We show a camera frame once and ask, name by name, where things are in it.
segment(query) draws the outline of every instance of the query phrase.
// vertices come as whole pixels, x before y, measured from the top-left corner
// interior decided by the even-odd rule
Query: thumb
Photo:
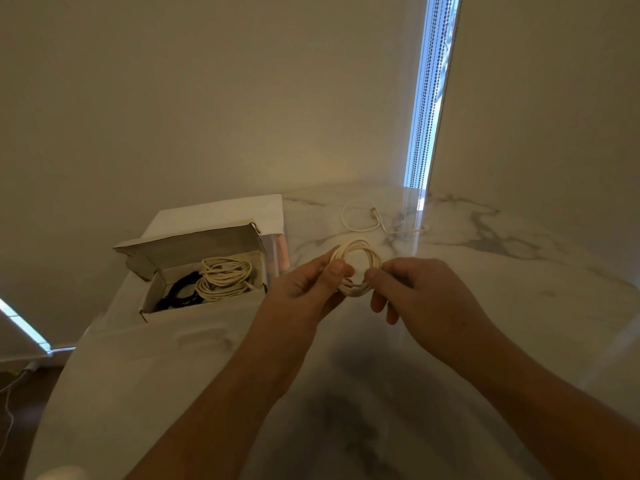
[[[387,298],[396,308],[398,303],[403,303],[408,298],[411,291],[411,288],[404,286],[382,269],[369,268],[364,273],[364,279],[373,290]]]
[[[342,282],[346,263],[343,259],[336,259],[324,267],[323,272],[318,277],[316,284],[307,293],[307,299],[312,306],[322,308],[333,293],[338,290]]]

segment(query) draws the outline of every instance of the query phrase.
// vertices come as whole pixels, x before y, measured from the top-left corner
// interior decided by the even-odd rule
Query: hand
[[[458,370],[473,361],[479,348],[503,337],[469,288],[444,261],[395,258],[381,269],[368,269],[374,290],[371,309],[387,307],[387,322],[402,317],[422,348]]]
[[[355,272],[341,259],[327,266],[335,249],[276,278],[236,352],[274,381],[278,396],[298,375],[318,323],[344,300],[338,285]]]

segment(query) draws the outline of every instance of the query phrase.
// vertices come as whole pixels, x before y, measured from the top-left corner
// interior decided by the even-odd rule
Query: left hand
[[[273,381],[278,397],[298,375],[318,323],[345,298],[338,285],[355,270],[342,259],[329,265],[335,249],[276,278],[236,351]]]

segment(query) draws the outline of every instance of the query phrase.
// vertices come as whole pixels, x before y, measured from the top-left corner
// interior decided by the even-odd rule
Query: cardboard box
[[[127,268],[149,282],[140,303],[140,316],[146,322],[211,315],[243,301],[254,301],[266,293],[265,250],[251,221],[135,239],[121,242],[114,250],[126,254]],[[252,263],[250,282],[256,290],[220,301],[154,312],[157,302],[167,295],[172,284],[192,271],[200,270],[202,259],[225,256],[244,258]]]

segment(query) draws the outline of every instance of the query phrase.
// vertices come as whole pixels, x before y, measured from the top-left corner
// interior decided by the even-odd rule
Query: right hand
[[[387,322],[402,318],[422,348],[454,369],[464,368],[482,349],[503,337],[469,288],[439,259],[395,258],[368,269],[371,309],[388,302]]]

